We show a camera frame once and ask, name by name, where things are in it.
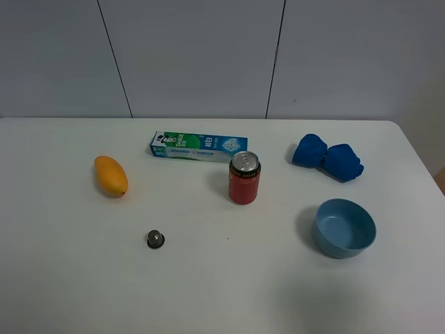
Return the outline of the green blue toothpaste box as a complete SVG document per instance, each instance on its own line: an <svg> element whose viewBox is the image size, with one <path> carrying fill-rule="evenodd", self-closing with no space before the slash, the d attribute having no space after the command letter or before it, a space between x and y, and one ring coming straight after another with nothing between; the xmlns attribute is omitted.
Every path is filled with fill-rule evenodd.
<svg viewBox="0 0 445 334"><path fill-rule="evenodd" d="M229 163L248 149L248 139L237 136L157 131L149 149L154 157Z"/></svg>

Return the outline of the red soda can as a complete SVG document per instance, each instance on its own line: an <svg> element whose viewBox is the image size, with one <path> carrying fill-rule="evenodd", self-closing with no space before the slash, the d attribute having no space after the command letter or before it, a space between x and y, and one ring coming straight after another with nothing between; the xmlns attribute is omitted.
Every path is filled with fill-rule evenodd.
<svg viewBox="0 0 445 334"><path fill-rule="evenodd" d="M251 151L236 153L229 163L229 198L238 205L253 202L258 193L261 164Z"/></svg>

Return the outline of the small grey metal cap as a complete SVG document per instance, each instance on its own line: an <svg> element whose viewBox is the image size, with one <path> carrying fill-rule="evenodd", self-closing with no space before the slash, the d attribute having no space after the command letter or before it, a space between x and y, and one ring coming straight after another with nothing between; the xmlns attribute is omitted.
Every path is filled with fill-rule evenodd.
<svg viewBox="0 0 445 334"><path fill-rule="evenodd" d="M158 230L151 230L147 233L147 245L151 249L162 247L165 243L165 237Z"/></svg>

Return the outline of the blue crumpled cloth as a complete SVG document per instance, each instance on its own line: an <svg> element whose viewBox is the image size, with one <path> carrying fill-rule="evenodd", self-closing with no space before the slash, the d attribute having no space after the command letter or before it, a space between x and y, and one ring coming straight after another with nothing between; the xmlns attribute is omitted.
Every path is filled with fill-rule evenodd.
<svg viewBox="0 0 445 334"><path fill-rule="evenodd" d="M360 158L349 144L328 147L315 134L306 134L293 153L291 162L305 168L323 170L340 182L349 182L364 172Z"/></svg>

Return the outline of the orange mango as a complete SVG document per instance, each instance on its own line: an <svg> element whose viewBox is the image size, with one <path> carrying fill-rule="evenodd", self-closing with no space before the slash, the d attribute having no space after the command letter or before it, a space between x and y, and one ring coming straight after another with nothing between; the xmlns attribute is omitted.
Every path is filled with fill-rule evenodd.
<svg viewBox="0 0 445 334"><path fill-rule="evenodd" d="M100 189L110 197L122 197L129 188L123 167L113 158L98 156L94 161L96 180Z"/></svg>

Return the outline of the blue plastic bowl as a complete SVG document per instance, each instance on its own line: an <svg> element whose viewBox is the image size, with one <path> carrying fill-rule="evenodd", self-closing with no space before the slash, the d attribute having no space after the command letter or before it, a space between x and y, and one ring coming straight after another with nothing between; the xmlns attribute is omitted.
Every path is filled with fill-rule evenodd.
<svg viewBox="0 0 445 334"><path fill-rule="evenodd" d="M333 198L317 209L312 235L325 255L336 259L352 258L369 248L376 238L371 215L350 200Z"/></svg>

